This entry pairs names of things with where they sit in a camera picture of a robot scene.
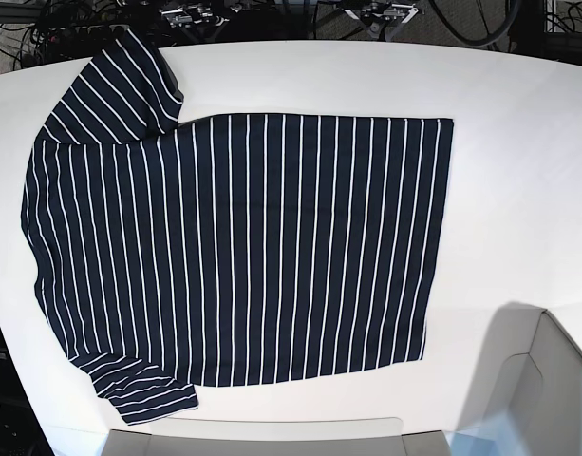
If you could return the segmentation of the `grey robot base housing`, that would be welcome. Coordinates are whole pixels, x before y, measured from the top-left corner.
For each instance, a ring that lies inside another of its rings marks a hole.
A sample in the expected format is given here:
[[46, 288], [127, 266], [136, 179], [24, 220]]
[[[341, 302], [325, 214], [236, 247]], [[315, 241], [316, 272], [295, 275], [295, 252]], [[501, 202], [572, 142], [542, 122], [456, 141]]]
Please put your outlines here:
[[200, 389], [107, 455], [582, 455], [582, 304], [435, 312], [422, 361]]

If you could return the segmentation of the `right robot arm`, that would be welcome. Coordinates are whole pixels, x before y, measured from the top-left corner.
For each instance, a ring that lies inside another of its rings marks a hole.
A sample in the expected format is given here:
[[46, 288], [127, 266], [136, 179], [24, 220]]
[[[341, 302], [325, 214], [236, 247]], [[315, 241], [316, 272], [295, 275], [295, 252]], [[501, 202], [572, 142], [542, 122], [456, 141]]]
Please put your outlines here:
[[183, 30], [213, 29], [227, 21], [208, 1], [167, 1], [159, 13], [171, 28]]

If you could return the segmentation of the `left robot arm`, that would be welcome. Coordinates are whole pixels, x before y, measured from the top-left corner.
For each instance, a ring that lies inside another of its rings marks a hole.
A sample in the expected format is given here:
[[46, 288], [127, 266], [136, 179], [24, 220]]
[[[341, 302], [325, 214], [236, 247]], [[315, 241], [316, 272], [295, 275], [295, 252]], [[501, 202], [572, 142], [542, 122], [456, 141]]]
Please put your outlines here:
[[423, 13], [416, 2], [409, 1], [339, 1], [336, 8], [358, 24], [349, 37], [364, 32], [372, 41], [388, 43], [413, 18]]

